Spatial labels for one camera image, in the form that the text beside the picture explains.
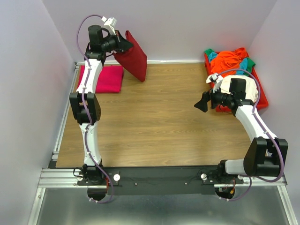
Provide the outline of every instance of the folded cloth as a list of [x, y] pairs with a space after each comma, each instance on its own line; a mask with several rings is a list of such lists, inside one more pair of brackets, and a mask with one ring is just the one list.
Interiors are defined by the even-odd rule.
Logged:
[[126, 52], [118, 52], [113, 55], [121, 66], [143, 82], [146, 80], [147, 56], [128, 30], [125, 35], [127, 41], [131, 42], [134, 46]]
[[215, 51], [212, 50], [211, 48], [209, 48], [209, 49], [207, 49], [207, 50], [204, 51], [204, 53], [205, 53], [207, 56], [209, 56], [211, 53], [214, 53], [214, 52], [215, 52]]
[[245, 75], [228, 75], [224, 77], [221, 84], [221, 92], [230, 94], [230, 81], [231, 78], [241, 78], [246, 80], [246, 99], [252, 100], [254, 103], [257, 101], [258, 90], [255, 81], [251, 77]]
[[[242, 60], [242, 62], [240, 63], [240, 69], [243, 69], [243, 70], [247, 70], [247, 66], [248, 66], [248, 59], [247, 58], [244, 58]], [[244, 74], [243, 71], [236, 71], [236, 75], [246, 75], [246, 76], [249, 76], [248, 74]]]
[[211, 62], [214, 58], [216, 58], [218, 56], [218, 54], [216, 54], [215, 52], [212, 52], [209, 56], [208, 56], [208, 61]]
[[[79, 86], [84, 73], [84, 65], [80, 66], [79, 72]], [[122, 66], [103, 67], [96, 85], [96, 93], [119, 93], [121, 91], [123, 79]]]
[[[234, 52], [222, 51], [211, 61], [211, 72], [219, 74], [229, 69], [238, 69], [245, 57], [247, 57], [245, 48], [238, 48]], [[225, 73], [222, 76], [226, 77], [233, 74], [236, 74], [236, 71]]]
[[253, 68], [253, 66], [255, 66], [255, 62], [253, 62], [252, 59], [250, 59], [250, 58], [247, 58], [247, 62], [248, 62], [248, 64], [247, 64], [247, 69], [246, 70], [249, 73], [252, 73], [252, 68]]

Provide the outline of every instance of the pile of clothes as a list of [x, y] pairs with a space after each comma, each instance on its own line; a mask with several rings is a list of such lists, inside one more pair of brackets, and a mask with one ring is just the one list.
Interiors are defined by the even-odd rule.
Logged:
[[[252, 73], [252, 68], [255, 63], [248, 57], [245, 48], [238, 48], [234, 52], [222, 51], [217, 54], [214, 50], [208, 49], [204, 51], [208, 56], [211, 73], [221, 73], [229, 69], [244, 69]], [[222, 74], [224, 78], [221, 84], [222, 93], [230, 93], [231, 78], [241, 78], [246, 80], [246, 99], [251, 99], [253, 102], [257, 101], [258, 91], [255, 81], [248, 77], [249, 75], [242, 71], [231, 71]]]
[[[223, 71], [229, 69], [244, 69], [250, 73], [252, 73], [252, 68], [255, 63], [247, 57], [248, 54], [245, 48], [238, 48], [234, 52], [231, 51], [222, 51], [217, 54], [211, 48], [204, 51], [204, 53], [208, 56], [210, 62], [211, 72], [214, 73], [221, 73]], [[232, 71], [229, 73], [225, 73], [222, 76], [225, 77], [227, 75], [246, 75], [242, 71]]]

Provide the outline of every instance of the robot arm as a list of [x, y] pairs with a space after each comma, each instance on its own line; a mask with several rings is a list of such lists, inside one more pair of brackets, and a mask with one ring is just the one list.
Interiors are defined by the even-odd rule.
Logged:
[[[71, 93], [69, 96], [73, 116], [79, 123], [82, 132], [85, 153], [84, 164], [89, 167], [102, 164], [97, 141], [101, 109], [95, 95], [95, 89], [98, 77], [103, 69], [106, 53], [111, 51], [125, 52], [133, 47], [132, 43], [124, 39], [119, 31], [114, 29], [116, 19], [102, 17], [102, 21], [105, 22], [103, 28], [99, 25], [92, 25], [88, 28], [90, 42], [85, 56], [89, 61], [85, 60], [84, 73], [76, 92]], [[107, 32], [106, 37], [103, 36], [103, 31]], [[85, 104], [83, 104], [82, 94], [84, 95]]]
[[233, 115], [242, 123], [246, 130], [251, 145], [243, 159], [222, 160], [218, 165], [219, 176], [226, 174], [248, 176], [271, 176], [277, 177], [280, 173], [280, 160], [278, 152], [270, 139], [273, 138], [280, 148], [283, 161], [285, 162], [288, 144], [285, 139], [279, 139], [272, 133], [261, 117], [257, 109], [253, 107], [251, 100], [245, 99], [246, 81], [232, 78], [230, 85], [231, 94], [221, 93], [219, 87], [222, 77], [211, 75], [208, 82], [214, 82], [215, 87], [202, 94], [202, 99], [195, 107], [203, 112], [208, 110], [207, 103], [211, 100], [211, 108], [218, 105], [227, 106]]

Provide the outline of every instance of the lavender wall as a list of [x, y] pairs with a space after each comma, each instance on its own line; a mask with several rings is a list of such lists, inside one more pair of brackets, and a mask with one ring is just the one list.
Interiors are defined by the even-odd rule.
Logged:
[[249, 54], [269, 100], [262, 114], [268, 127], [289, 143], [285, 176], [288, 194], [300, 221], [300, 2], [278, 0], [256, 35]]
[[0, 224], [27, 224], [74, 63], [41, 0], [0, 7]]
[[[276, 0], [43, 0], [74, 61], [80, 21], [90, 14], [115, 17], [116, 28], [131, 31], [149, 60], [203, 60], [207, 48], [249, 47]], [[80, 46], [88, 43], [89, 19]]]

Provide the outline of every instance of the pink cloth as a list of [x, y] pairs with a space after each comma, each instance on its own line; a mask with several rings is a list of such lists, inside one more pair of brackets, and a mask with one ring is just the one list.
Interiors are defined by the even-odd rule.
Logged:
[[[79, 73], [79, 86], [84, 73], [84, 65], [80, 66]], [[109, 66], [103, 67], [98, 82], [96, 85], [96, 93], [119, 93], [121, 91], [123, 79], [123, 67], [122, 66]]]

